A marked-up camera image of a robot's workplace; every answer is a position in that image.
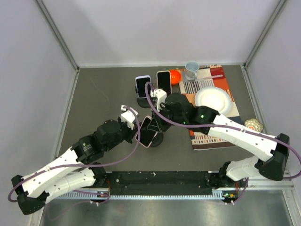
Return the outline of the phone with lavender case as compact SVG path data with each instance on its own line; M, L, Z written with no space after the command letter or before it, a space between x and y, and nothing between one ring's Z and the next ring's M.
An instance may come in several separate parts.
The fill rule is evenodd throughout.
M144 88L147 82L151 82L151 77L149 75L137 76L135 78L135 91L138 98L146 98Z

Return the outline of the black clamp phone stand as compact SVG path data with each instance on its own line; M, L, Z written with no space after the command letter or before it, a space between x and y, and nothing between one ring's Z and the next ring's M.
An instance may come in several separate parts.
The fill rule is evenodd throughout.
M155 98L150 97L152 104L155 104ZM147 98L139 98L137 97L137 103L141 108L150 108L150 105L147 101Z

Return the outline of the phone with pink case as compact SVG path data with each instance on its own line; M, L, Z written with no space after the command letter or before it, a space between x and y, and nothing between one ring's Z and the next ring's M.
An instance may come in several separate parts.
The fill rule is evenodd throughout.
M150 116L145 116L144 120L140 123L140 140L139 143L145 148L150 147L154 137L157 135L156 131L148 130L147 127L151 122Z

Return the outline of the phone with white case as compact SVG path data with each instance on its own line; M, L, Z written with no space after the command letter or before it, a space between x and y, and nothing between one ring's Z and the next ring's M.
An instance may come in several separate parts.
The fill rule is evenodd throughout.
M170 71L157 72L157 87L158 89L164 90L167 95L170 95L172 93Z

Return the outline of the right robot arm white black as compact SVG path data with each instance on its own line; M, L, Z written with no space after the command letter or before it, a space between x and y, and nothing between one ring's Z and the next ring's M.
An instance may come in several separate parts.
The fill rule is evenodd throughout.
M290 138L287 135L275 137L253 131L208 106L194 107L180 93L167 95L157 89L150 93L148 99L155 101L149 129L165 132L172 125L184 127L221 138L253 154L250 158L223 164L219 180L224 186L259 175L273 181L283 180L289 155L287 145Z

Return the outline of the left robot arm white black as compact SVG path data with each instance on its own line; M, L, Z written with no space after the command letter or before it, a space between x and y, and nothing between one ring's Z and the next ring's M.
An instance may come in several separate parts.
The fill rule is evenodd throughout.
M90 135L84 136L61 156L40 170L11 179L16 201L24 215L42 209L52 199L82 187L103 186L107 176L97 160L123 141L131 143L139 122L127 123L120 118L107 120Z

